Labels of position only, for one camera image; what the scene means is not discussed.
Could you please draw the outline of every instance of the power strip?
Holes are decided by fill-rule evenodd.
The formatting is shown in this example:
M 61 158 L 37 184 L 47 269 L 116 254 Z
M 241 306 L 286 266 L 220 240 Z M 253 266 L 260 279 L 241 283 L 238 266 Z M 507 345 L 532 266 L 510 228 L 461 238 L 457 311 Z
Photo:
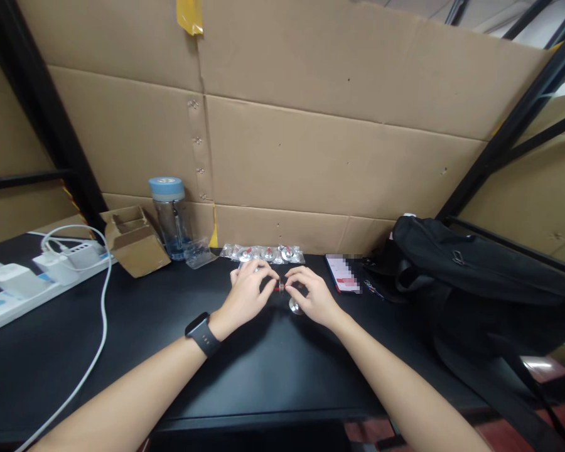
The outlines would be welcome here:
M 115 264 L 117 260 L 112 257 L 113 263 Z M 80 284 L 86 279 L 102 272 L 109 266 L 108 259 L 104 260 L 101 264 L 97 265 L 88 270 L 80 271 L 80 278 L 73 284 L 68 286 L 62 286 L 57 282 L 53 282 L 49 287 L 42 293 L 25 300 L 15 298 L 14 296 L 8 294 L 7 292 L 0 292 L 0 327 L 7 325 L 9 322 L 21 317 L 22 315 L 28 313 L 32 309 L 46 303 L 47 301 L 53 299 L 54 297 L 61 295 L 62 293 L 68 291 L 72 287 Z M 38 278 L 44 279 L 46 281 L 51 281 L 46 274 L 42 273 Z

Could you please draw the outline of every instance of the desk surface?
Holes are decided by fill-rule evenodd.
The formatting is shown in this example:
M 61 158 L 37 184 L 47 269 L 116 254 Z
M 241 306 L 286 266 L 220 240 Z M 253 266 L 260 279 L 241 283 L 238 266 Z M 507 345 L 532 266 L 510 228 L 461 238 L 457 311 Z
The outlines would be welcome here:
M 0 244 L 0 261 L 33 268 L 40 237 Z M 184 334 L 230 290 L 227 259 L 191 270 L 172 263 L 133 279 L 115 265 L 107 290 L 107 342 L 94 371 L 64 416 Z M 366 291 L 338 294 L 323 256 L 306 265 L 327 281 L 339 305 L 427 379 L 462 412 L 487 405 L 453 377 L 423 340 L 411 308 Z M 285 273 L 289 266 L 275 266 Z M 0 329 L 0 442 L 26 439 L 67 398 L 89 365 L 101 334 L 104 272 Z M 349 354 L 325 328 L 295 316 L 275 292 L 263 311 L 233 333 L 172 403 L 157 431 L 230 428 L 271 422 L 383 416 Z

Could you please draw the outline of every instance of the red floor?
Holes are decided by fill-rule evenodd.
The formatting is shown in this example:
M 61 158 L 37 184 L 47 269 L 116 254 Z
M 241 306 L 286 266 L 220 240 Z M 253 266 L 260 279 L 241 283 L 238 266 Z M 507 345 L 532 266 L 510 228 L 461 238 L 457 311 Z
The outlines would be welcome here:
M 552 358 L 524 357 L 524 362 L 529 366 L 532 375 L 539 382 L 545 382 L 565 374 L 565 368 Z M 565 405 L 555 408 L 555 413 L 565 426 Z M 550 424 L 546 411 L 540 410 L 538 414 Z M 494 452 L 533 452 L 533 449 L 521 438 L 519 433 L 502 419 L 482 424 L 475 429 L 483 436 Z M 357 443 L 374 444 L 381 439 L 394 435 L 394 430 L 387 419 L 349 422 L 345 425 L 345 431 L 350 440 Z M 392 449 L 392 451 L 410 452 L 412 448 L 405 446 Z

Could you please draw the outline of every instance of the cardboard wall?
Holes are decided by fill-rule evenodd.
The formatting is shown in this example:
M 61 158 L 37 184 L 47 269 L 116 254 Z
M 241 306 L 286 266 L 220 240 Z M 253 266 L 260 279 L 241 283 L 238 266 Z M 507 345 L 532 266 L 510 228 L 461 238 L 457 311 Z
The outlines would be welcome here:
M 565 96 L 545 106 L 520 142 L 563 118 Z M 565 261 L 565 133 L 493 174 L 460 217 Z
M 19 3 L 110 208 L 178 176 L 200 235 L 368 252 L 434 215 L 549 52 L 351 0 Z
M 53 169 L 0 69 L 0 177 Z M 58 182 L 0 190 L 0 242 L 71 216 Z

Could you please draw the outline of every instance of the small cardboard box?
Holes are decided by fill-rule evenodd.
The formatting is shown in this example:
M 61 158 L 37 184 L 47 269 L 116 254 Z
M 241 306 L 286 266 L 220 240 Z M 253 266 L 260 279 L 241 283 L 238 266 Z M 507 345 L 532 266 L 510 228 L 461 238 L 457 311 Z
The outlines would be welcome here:
M 171 262 L 142 207 L 109 210 L 100 216 L 107 222 L 107 247 L 130 275 L 141 277 Z

